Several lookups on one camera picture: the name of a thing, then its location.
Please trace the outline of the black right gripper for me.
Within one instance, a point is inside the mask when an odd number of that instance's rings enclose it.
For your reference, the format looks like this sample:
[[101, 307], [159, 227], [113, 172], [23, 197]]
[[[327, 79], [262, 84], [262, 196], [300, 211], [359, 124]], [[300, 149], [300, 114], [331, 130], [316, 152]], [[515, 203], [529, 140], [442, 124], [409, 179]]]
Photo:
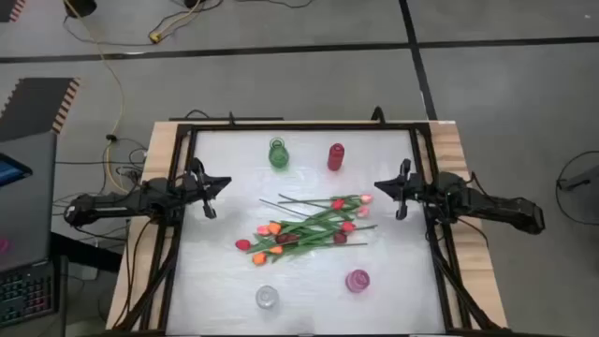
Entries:
[[421, 201], [426, 191], [424, 178], [420, 173], [411, 173], [412, 162], [404, 159], [400, 165], [398, 177], [375, 182], [374, 186], [399, 203], [396, 219], [403, 220], [407, 216], [407, 201]]

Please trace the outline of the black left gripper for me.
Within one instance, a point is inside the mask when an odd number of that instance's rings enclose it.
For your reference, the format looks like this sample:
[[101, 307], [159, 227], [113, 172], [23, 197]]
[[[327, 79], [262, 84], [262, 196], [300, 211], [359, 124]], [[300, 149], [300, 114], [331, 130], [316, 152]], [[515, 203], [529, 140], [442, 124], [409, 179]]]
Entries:
[[212, 177], [208, 175], [202, 162], [194, 157], [190, 162], [189, 170], [183, 176], [183, 199], [187, 203], [201, 200], [203, 211], [208, 219], [217, 217], [212, 206], [212, 200], [231, 183], [230, 177]]

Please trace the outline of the pink artificial tulip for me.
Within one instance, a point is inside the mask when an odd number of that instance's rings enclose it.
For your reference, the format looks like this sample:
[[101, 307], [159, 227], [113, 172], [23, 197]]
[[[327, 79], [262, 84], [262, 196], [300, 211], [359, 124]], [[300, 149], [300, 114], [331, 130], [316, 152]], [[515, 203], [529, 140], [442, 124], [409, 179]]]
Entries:
[[266, 237], [278, 236], [285, 233], [311, 234], [318, 231], [331, 230], [319, 226], [302, 227], [300, 223], [303, 221], [270, 221], [267, 225], [259, 226], [256, 232], [259, 236]]
[[339, 211], [332, 209], [309, 216], [301, 222], [302, 227], [319, 226], [325, 229], [352, 229], [356, 219], [366, 218], [370, 215], [370, 209], [366, 206], [356, 208], [342, 208]]
[[346, 202], [355, 201], [360, 204], [369, 204], [373, 201], [373, 196], [369, 194], [363, 195], [348, 195], [348, 196], [336, 196], [331, 198], [313, 198], [313, 199], [295, 199], [291, 197], [286, 197], [284, 195], [280, 195], [283, 199], [283, 203], [316, 203], [316, 202], [326, 202], [326, 201], [335, 201], [338, 199], [343, 199]]

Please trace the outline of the dark red artificial tulip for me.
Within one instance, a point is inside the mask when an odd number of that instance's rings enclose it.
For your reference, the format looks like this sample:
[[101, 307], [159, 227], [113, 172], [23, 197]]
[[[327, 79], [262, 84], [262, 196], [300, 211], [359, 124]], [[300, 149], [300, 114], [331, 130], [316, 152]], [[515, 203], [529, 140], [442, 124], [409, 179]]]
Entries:
[[258, 242], [250, 247], [249, 252], [259, 252], [270, 250], [271, 248], [281, 247], [287, 249], [301, 247], [325, 247], [331, 245], [340, 245], [347, 243], [347, 235], [341, 231], [322, 231], [311, 235], [299, 235], [294, 233], [285, 233], [275, 236], [273, 239], [258, 236]]
[[308, 244], [346, 244], [348, 236], [358, 231], [375, 229], [376, 225], [367, 227], [353, 227], [352, 229], [332, 229], [318, 231], [311, 234], [285, 233], [275, 237], [275, 242], [280, 245], [308, 245]]
[[299, 244], [305, 243], [349, 243], [347, 236], [339, 231], [323, 231], [315, 234], [299, 236], [289, 234], [283, 239], [279, 240], [278, 243], [297, 241]]

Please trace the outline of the pink ribbed glass vase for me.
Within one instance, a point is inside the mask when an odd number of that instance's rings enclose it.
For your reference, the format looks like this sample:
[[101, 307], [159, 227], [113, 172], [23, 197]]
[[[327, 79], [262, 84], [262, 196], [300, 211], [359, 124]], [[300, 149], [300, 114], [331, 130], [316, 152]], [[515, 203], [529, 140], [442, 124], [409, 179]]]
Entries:
[[352, 293], [360, 293], [369, 287], [370, 275], [365, 270], [354, 270], [345, 277], [345, 285]]

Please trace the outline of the red glass vase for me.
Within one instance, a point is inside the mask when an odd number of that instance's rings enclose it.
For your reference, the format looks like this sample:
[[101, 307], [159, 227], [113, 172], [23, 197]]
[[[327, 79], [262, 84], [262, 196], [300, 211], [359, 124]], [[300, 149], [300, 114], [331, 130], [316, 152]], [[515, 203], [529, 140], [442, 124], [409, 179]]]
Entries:
[[327, 166], [331, 171], [337, 171], [341, 168], [344, 158], [344, 146], [341, 143], [334, 143], [329, 148], [329, 157]]

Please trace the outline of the green glass vase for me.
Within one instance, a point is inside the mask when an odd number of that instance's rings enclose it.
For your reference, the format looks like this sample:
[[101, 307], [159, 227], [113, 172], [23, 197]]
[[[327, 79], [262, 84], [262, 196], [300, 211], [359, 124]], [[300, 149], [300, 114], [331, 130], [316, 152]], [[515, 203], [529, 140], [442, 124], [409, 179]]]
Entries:
[[273, 138], [270, 141], [270, 150], [268, 155], [270, 164], [276, 169], [284, 169], [289, 162], [289, 153], [285, 147], [285, 142], [280, 138]]

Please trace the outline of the clear embossed glass vase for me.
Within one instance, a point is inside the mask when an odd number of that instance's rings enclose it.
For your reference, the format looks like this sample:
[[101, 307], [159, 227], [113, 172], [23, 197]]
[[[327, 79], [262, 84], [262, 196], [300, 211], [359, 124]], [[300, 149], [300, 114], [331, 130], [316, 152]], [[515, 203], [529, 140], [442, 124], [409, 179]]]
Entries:
[[261, 286], [255, 295], [256, 305], [264, 310], [274, 308], [280, 301], [279, 292], [272, 286]]

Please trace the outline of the black support beam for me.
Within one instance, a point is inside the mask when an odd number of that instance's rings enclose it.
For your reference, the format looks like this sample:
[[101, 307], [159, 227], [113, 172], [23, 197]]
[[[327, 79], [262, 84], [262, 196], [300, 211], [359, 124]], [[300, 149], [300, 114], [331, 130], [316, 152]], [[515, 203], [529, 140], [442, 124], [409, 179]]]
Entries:
[[50, 238], [50, 255], [64, 256], [69, 262], [112, 273], [119, 272], [123, 257], [122, 254], [95, 247], [54, 232]]

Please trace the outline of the large black foam mat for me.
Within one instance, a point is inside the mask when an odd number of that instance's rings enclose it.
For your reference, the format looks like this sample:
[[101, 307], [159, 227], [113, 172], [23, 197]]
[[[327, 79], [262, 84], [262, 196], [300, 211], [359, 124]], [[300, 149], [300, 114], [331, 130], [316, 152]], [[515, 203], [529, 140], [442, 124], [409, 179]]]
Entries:
[[79, 78], [19, 79], [0, 111], [0, 141], [59, 135], [79, 88]]

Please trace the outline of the small tilted screen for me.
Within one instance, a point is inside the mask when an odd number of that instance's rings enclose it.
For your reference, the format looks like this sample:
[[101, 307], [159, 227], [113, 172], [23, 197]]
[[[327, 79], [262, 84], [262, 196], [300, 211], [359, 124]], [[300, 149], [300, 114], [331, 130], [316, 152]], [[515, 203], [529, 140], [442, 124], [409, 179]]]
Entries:
[[15, 183], [33, 174], [23, 163], [0, 153], [0, 187]]

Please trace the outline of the backlit keyboard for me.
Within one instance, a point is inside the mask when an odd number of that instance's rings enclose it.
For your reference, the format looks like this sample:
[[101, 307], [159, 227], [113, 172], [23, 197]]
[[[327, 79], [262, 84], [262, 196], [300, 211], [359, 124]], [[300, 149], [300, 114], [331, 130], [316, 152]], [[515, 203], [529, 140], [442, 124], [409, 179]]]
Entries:
[[59, 282], [52, 262], [0, 272], [0, 329], [58, 310]]

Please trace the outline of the black round stand base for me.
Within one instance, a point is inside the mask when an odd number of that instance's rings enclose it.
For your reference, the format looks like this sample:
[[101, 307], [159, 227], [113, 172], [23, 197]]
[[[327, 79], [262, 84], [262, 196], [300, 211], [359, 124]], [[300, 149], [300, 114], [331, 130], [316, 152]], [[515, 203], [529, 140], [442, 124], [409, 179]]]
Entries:
[[78, 17], [87, 17], [97, 9], [95, 0], [63, 0], [66, 10], [66, 16], [77, 19]]

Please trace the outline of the small black foam mat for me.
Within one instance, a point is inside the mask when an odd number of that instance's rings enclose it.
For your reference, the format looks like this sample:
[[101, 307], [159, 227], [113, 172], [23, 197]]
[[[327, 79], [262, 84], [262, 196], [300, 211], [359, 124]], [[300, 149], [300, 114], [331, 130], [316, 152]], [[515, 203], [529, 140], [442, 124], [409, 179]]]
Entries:
[[26, 0], [0, 0], [0, 23], [16, 22], [25, 4]]

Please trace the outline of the black metal table frame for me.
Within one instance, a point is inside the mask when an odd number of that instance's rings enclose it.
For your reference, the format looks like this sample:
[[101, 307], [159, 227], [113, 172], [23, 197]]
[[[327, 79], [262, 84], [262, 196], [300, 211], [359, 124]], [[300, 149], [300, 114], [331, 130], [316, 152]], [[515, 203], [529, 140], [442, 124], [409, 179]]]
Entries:
[[[270, 141], [280, 138], [289, 153], [286, 168], [270, 164]], [[329, 148], [344, 146], [341, 168], [329, 170]], [[344, 335], [432, 334], [473, 323], [448, 281], [433, 266], [423, 209], [411, 204], [405, 220], [397, 204], [375, 182], [395, 177], [403, 159], [419, 171], [435, 166], [437, 150], [427, 124], [289, 123], [227, 125], [164, 122], [153, 128], [145, 179], [183, 173], [196, 157], [211, 176], [231, 183], [216, 197], [217, 217], [200, 204], [183, 215], [180, 234], [160, 234], [143, 217], [130, 228], [131, 251], [124, 261], [110, 317], [124, 297], [137, 300], [149, 282], [153, 255], [173, 253], [175, 267], [154, 296], [142, 325], [170, 335]], [[249, 239], [270, 220], [297, 220], [305, 204], [280, 209], [279, 195], [297, 199], [371, 194], [370, 215], [350, 243], [363, 246], [316, 250], [257, 267], [234, 242]], [[346, 275], [365, 270], [368, 288], [350, 292]], [[256, 291], [272, 286], [280, 301], [272, 309], [256, 305]]]

